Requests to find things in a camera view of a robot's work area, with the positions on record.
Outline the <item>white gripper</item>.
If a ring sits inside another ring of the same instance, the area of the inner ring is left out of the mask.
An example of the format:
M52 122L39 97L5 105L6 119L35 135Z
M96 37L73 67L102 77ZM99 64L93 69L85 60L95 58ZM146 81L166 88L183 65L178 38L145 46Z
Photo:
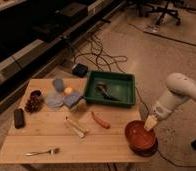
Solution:
M158 120L167 119L174 111L174 101L171 98L160 97L153 106L153 114L147 117L144 129L152 130L158 123Z

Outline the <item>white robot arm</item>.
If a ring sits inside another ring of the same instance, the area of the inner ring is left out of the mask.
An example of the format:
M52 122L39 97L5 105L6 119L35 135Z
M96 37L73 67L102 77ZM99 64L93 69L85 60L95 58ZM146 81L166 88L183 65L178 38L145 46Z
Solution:
M190 99L196 102L196 81L181 73L170 74L166 80L166 90L153 105L153 112L146 119L144 129L152 130Z

